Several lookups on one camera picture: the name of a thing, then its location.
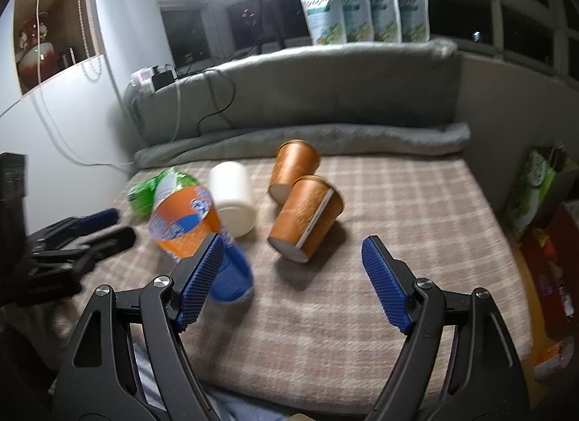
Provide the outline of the blue orange Arctic Ocean cup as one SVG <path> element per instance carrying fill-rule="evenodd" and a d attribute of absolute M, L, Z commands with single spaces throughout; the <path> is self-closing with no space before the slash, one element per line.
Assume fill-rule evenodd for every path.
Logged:
<path fill-rule="evenodd" d="M 224 241 L 224 257 L 210 295 L 217 302 L 242 302 L 253 291 L 253 276 L 244 252 L 222 225 L 207 188 L 197 184 L 176 191 L 153 210 L 151 238 L 176 261 L 191 257 L 210 234 Z"/>

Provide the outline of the green tea cup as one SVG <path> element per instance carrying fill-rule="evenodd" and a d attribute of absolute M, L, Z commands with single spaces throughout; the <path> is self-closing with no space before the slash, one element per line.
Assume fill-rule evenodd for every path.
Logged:
<path fill-rule="evenodd" d="M 148 218 L 154 210 L 153 194 L 157 175 L 138 183 L 128 191 L 128 204 L 131 210 L 140 217 Z"/>

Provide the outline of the white plastic cup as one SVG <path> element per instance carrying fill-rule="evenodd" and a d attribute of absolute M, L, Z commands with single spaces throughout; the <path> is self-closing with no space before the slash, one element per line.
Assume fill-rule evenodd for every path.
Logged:
<path fill-rule="evenodd" d="M 208 186 L 221 223 L 232 237 L 251 232 L 257 212 L 247 168 L 236 161 L 221 162 L 210 170 Z"/>

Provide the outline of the orange paper cup near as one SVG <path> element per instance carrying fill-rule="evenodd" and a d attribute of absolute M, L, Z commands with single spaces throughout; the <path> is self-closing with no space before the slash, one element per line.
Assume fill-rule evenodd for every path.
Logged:
<path fill-rule="evenodd" d="M 283 258 L 306 263 L 326 238 L 345 202 L 339 191 L 317 175 L 298 178 L 267 238 Z"/>

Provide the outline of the orange paper cup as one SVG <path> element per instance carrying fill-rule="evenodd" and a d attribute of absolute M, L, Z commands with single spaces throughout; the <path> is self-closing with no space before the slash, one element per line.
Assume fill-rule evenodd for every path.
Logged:
<path fill-rule="evenodd" d="M 267 238 L 283 258 L 306 263 L 326 238 L 345 202 L 339 191 L 317 175 L 298 178 Z"/>
<path fill-rule="evenodd" d="M 321 156 L 305 140 L 288 140 L 281 144 L 270 178 L 268 192 L 277 204 L 284 204 L 295 181 L 313 175 L 321 163 Z"/>

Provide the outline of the orange paper cup far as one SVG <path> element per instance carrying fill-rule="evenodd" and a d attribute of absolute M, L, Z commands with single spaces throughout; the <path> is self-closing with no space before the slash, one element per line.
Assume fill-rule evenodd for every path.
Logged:
<path fill-rule="evenodd" d="M 321 163 L 321 156 L 305 140 L 288 140 L 281 144 L 270 178 L 268 192 L 277 204 L 284 204 L 295 181 L 313 175 Z"/>

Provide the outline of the plaid beige seat cover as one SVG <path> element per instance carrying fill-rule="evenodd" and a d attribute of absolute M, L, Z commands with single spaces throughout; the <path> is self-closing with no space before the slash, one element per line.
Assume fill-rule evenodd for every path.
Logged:
<path fill-rule="evenodd" d="M 208 300 L 182 334 L 204 382 L 294 408 L 364 414 L 380 395 L 404 341 L 390 325 L 360 259 L 381 238 L 393 257 L 448 291 L 488 289 L 518 355 L 532 349 L 523 281 L 506 237 L 458 156 L 329 156 L 319 174 L 345 208 L 304 264 L 267 238 L 277 217 L 268 193 L 273 160 L 248 159 L 257 223 L 240 239 L 254 279 L 240 303 Z"/>

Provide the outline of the white power strip with adapters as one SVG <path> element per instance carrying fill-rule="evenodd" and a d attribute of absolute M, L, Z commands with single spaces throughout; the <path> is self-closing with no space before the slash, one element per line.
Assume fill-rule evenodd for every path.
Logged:
<path fill-rule="evenodd" d="M 154 65 L 139 69 L 131 74 L 131 86 L 140 93 L 156 93 L 175 83 L 177 76 L 171 65 Z"/>

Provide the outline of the red white vase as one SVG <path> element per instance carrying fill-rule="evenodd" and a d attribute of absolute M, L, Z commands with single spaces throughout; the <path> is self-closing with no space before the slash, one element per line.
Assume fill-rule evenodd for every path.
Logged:
<path fill-rule="evenodd" d="M 46 14 L 39 14 L 37 20 L 29 18 L 22 24 L 15 38 L 17 71 L 21 85 L 31 90 L 38 80 L 46 80 L 57 72 L 57 54 L 48 39 Z"/>

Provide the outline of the grey rolled blanket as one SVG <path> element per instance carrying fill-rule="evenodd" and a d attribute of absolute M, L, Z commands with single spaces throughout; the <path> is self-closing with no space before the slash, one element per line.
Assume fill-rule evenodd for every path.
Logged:
<path fill-rule="evenodd" d="M 444 156 L 462 152 L 471 139 L 467 123 L 430 128 L 320 124 L 272 129 L 237 129 L 145 147 L 135 154 L 138 169 L 191 161 L 268 158 L 288 140 L 303 140 L 324 156 L 403 154 Z"/>

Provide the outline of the grey sofa backrest cushion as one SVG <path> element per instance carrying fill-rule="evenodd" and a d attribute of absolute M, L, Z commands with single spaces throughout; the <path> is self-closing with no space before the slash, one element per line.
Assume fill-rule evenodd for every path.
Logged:
<path fill-rule="evenodd" d="M 346 43 L 253 55 L 156 93 L 132 86 L 124 106 L 146 144 L 237 129 L 318 124 L 425 128 L 455 120 L 455 43 Z"/>

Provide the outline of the light tripod stand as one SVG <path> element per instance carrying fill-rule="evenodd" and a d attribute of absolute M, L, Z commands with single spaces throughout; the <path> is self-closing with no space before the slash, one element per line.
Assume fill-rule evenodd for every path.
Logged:
<path fill-rule="evenodd" d="M 253 35 L 254 47 L 257 54 L 263 53 L 266 38 L 266 29 L 272 30 L 275 41 L 280 50 L 287 48 L 284 27 L 277 6 L 273 0 L 249 0 L 254 5 Z"/>

